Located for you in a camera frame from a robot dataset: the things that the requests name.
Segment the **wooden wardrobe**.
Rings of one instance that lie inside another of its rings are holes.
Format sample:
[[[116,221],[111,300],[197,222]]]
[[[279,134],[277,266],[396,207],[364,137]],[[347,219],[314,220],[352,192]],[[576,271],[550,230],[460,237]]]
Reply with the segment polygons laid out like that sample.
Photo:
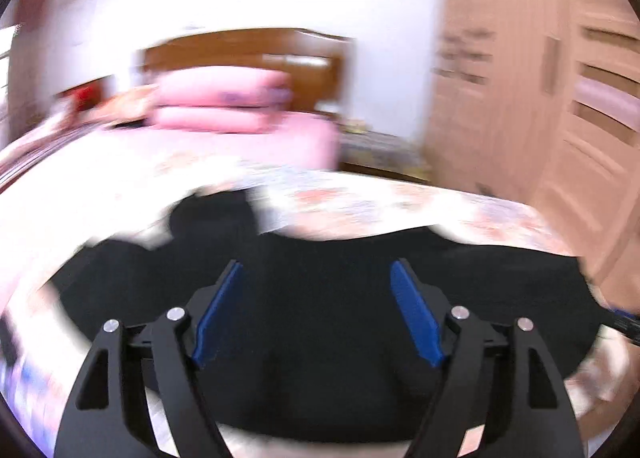
[[[529,204],[639,307],[639,15],[630,0],[444,0],[425,151],[440,186]]]

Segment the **black pants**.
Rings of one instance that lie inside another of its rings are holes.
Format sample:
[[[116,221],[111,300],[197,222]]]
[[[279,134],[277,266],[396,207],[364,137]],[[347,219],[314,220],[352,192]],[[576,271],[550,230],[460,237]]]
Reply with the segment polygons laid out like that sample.
[[[481,319],[531,319],[563,377],[604,317],[566,256],[458,244],[426,227],[331,241],[261,233],[242,190],[186,197],[168,225],[169,241],[153,249],[120,239],[82,248],[52,285],[90,338],[110,318],[152,322],[240,262],[239,297],[218,313],[220,343],[200,383],[216,421],[252,433],[322,443],[413,437],[440,373],[419,355],[393,297],[397,260]]]

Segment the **pink bed sheet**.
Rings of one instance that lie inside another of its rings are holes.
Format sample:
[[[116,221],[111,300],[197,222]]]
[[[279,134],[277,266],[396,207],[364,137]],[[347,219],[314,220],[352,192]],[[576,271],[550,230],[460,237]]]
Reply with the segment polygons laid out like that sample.
[[[334,169],[339,140],[332,122],[300,112],[268,133],[99,128],[45,155],[2,192],[1,204],[168,201],[201,187],[252,186],[279,170]]]

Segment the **floral cream blanket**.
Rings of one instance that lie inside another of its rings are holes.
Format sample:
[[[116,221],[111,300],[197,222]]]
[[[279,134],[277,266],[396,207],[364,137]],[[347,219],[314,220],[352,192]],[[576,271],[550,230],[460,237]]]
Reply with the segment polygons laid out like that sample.
[[[169,209],[202,192],[254,188],[259,224],[317,239],[428,225],[470,244],[567,254],[533,208],[509,200],[274,162],[253,135],[156,129],[94,131],[43,152],[1,196],[1,311],[9,325],[1,394],[28,439],[51,455],[88,346],[63,317],[49,278],[88,241],[152,248]]]

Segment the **orange patterned pillow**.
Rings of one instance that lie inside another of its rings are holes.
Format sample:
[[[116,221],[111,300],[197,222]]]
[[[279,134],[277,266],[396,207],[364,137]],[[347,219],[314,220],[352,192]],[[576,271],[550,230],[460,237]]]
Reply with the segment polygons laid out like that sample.
[[[155,84],[140,85],[86,111],[84,123],[129,123],[145,119],[153,108]]]

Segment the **wooden headboard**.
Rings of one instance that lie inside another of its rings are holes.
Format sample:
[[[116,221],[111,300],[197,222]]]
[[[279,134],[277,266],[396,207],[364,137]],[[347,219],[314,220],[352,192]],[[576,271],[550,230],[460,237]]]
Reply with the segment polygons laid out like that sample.
[[[354,40],[301,28],[253,28],[180,36],[140,53],[144,80],[201,66],[243,66],[291,76],[295,111],[319,112],[342,100]]]

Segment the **red pillow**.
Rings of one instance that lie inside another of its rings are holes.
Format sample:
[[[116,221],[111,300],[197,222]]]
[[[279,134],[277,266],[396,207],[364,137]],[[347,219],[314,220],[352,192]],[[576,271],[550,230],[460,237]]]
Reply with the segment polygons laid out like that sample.
[[[102,88],[94,83],[85,84],[74,88],[70,96],[73,97],[73,111],[79,114],[102,102]]]

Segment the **floral covered nightstand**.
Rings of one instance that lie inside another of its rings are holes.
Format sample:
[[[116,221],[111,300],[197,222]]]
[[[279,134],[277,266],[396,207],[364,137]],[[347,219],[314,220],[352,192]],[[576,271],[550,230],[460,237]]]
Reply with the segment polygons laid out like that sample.
[[[341,132],[338,170],[428,185],[432,169],[408,140],[373,131]]]

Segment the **red brown curtain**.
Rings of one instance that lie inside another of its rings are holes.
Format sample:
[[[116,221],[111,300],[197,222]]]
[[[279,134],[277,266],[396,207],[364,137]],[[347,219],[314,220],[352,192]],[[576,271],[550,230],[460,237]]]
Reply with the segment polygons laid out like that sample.
[[[39,96],[46,48],[51,0],[18,0],[16,30],[9,54],[9,141],[28,133],[42,121],[44,105]]]

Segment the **folded pink quilt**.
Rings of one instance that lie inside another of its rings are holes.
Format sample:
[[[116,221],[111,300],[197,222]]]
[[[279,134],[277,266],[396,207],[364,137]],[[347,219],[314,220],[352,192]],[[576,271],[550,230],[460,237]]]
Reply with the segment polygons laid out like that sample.
[[[231,134],[265,133],[292,100],[283,71],[206,66],[158,77],[146,122],[161,129]]]

